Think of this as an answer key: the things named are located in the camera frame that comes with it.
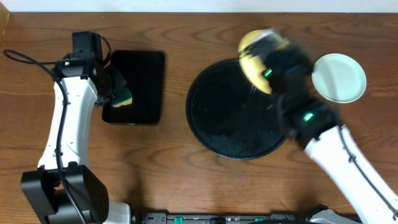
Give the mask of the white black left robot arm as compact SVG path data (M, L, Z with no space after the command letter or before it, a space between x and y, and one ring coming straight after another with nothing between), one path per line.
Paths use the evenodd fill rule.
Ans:
M91 115L114 99L123 84L107 61L56 62L55 107L37 169L24 172L22 191L41 223L131 223L130 205L111 200L88 159Z

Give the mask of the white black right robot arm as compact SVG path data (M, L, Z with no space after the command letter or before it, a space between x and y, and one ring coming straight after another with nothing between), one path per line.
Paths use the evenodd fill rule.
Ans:
M310 95L313 62L273 30L255 30L239 42L247 79L275 95L279 127L334 181L363 223L397 223L397 195L366 159L337 110Z

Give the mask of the mint green plate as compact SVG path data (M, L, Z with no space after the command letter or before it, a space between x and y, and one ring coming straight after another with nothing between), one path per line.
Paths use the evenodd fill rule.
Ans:
M351 103L366 91L367 78L360 64L344 54L326 54L314 65L312 83L325 99Z

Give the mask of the green yellow sponge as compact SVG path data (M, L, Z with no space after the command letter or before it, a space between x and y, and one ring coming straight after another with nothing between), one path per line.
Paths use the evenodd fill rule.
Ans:
M126 87L120 89L120 91L114 96L114 99L111 103L113 108L119 108L121 106L127 106L132 104L132 94L130 90Z

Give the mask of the yellow plate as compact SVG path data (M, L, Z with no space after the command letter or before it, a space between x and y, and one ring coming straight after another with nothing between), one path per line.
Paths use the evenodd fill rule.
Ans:
M239 41L238 55L242 71L251 84L261 92L272 93L267 80L272 70L264 63L264 59L289 44L290 42L273 28L251 31Z

